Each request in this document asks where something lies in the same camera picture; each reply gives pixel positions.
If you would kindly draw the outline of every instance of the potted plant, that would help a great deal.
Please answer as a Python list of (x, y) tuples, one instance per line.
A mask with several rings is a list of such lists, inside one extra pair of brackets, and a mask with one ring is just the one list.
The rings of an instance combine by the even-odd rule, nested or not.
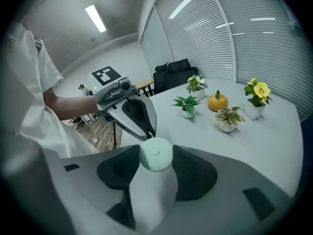
[(203, 99), (204, 97), (204, 88), (207, 88), (207, 84), (205, 83), (205, 80), (202, 78), (202, 75), (195, 76), (188, 78), (189, 85), (187, 87), (187, 90), (189, 94), (193, 97), (197, 97), (198, 100)]
[(251, 119), (255, 120), (261, 116), (265, 109), (265, 103), (269, 104), (269, 100), (273, 100), (269, 97), (270, 89), (264, 82), (260, 82), (257, 78), (251, 79), (251, 82), (247, 82), (245, 87), (246, 96), (253, 95), (246, 101), (245, 113)]
[(239, 115), (240, 107), (232, 107), (231, 110), (222, 107), (218, 110), (218, 114), (214, 115), (216, 121), (219, 122), (219, 128), (224, 132), (231, 132), (238, 127), (238, 123), (245, 122), (246, 119)]
[(195, 99), (196, 97), (191, 95), (187, 98), (178, 96), (178, 99), (173, 99), (176, 102), (173, 105), (181, 107), (181, 114), (184, 118), (192, 118), (196, 113), (195, 106), (200, 104)]

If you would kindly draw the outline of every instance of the white pot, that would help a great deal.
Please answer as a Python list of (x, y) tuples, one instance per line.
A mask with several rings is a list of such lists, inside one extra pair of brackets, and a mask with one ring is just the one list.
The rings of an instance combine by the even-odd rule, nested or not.
[(201, 90), (195, 91), (195, 92), (191, 91), (190, 95), (196, 96), (197, 97), (196, 100), (201, 100), (201, 99), (203, 99), (203, 97), (205, 95), (204, 92), (205, 92), (204, 89), (201, 89)]
[(227, 124), (227, 125), (220, 125), (219, 124), (219, 127), (224, 132), (231, 132), (235, 129), (235, 126), (233, 126), (232, 124)]
[(255, 107), (251, 102), (250, 99), (248, 99), (246, 101), (246, 108), (245, 108), (245, 113), (246, 115), (251, 119), (251, 120), (255, 120), (257, 118), (259, 118), (264, 109), (265, 109), (265, 104), (260, 102), (262, 104), (261, 107)]
[(181, 109), (181, 114), (184, 118), (192, 118), (196, 113), (196, 109), (194, 109), (194, 114), (191, 115), (189, 112), (187, 111), (183, 111), (183, 109)]

